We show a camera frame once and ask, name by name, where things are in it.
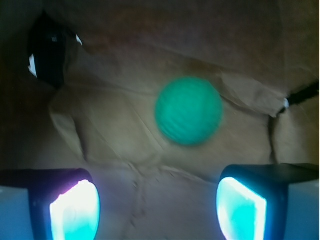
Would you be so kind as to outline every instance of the brown paper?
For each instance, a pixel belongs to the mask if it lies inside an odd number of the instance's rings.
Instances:
[[[272,142],[279,163],[319,165],[319,97],[282,113]]]

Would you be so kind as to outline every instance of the crumpled paper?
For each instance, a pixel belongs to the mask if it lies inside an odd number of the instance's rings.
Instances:
[[[128,162],[147,172],[164,164],[218,179],[229,164],[270,163],[268,116],[294,85],[287,57],[300,48],[288,41],[295,11],[285,6],[299,4],[45,1],[83,42],[70,45],[66,86],[50,105],[55,127],[85,161]],[[183,76],[209,80],[224,99],[221,128],[201,146],[177,145],[155,123],[159,93]]]

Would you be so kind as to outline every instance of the blue light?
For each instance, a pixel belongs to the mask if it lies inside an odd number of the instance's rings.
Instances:
[[[267,201],[234,179],[226,177],[218,185],[217,215],[227,240],[263,240]]]
[[[93,240],[100,220],[96,186],[80,181],[50,205],[53,240]]]

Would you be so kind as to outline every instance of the green ball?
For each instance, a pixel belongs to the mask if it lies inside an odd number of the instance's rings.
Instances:
[[[182,145],[205,142],[220,126],[223,104],[207,80],[179,78],[161,92],[155,106],[155,120],[161,132]]]

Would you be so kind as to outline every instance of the led light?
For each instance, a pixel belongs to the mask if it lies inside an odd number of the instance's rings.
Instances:
[[[96,186],[79,181],[50,205],[54,240],[93,240],[100,219],[100,199]]]
[[[35,64],[35,57],[34,57],[33,54],[31,55],[31,57],[29,57],[29,63],[30,63],[30,66],[29,66],[28,68],[29,68],[30,73],[32,73],[32,75],[37,78],[37,70],[36,70],[36,64]]]
[[[227,240],[263,240],[267,201],[233,177],[223,178],[217,189],[217,215]]]
[[[81,46],[83,45],[83,44],[82,44],[82,41],[81,41],[81,39],[79,38],[78,35],[75,35],[75,39],[76,39],[76,41],[77,41],[78,43],[81,44]]]

